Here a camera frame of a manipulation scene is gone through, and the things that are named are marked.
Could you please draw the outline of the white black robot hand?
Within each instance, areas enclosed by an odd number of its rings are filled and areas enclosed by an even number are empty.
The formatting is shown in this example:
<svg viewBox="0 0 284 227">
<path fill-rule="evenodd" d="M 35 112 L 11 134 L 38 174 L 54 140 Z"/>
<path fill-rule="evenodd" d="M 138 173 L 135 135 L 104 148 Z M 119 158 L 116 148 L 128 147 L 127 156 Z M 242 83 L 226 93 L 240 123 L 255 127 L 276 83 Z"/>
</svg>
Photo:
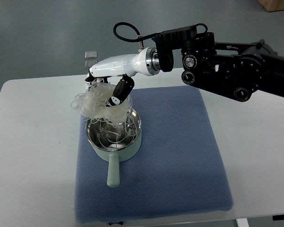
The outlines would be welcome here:
<svg viewBox="0 0 284 227">
<path fill-rule="evenodd" d="M 117 106 L 125 101 L 134 87 L 132 79 L 137 73 L 152 76 L 151 48 L 145 48 L 138 54 L 125 54 L 104 59 L 89 70 L 85 81 L 89 84 L 109 77 L 121 77 L 106 106 Z"/>
</svg>

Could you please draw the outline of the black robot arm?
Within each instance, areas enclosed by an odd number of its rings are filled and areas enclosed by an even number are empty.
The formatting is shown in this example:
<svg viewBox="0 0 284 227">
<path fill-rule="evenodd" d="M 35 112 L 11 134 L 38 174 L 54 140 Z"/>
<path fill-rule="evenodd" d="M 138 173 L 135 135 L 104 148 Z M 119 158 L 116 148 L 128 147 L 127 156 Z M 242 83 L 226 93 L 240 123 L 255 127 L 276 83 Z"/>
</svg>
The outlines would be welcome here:
<svg viewBox="0 0 284 227">
<path fill-rule="evenodd" d="M 190 86 L 246 102 L 257 90 L 284 97 L 284 57 L 264 40 L 251 44 L 219 43 L 199 25 L 154 33 L 160 69 L 173 69 L 173 50 L 180 49 L 182 81 Z"/>
</svg>

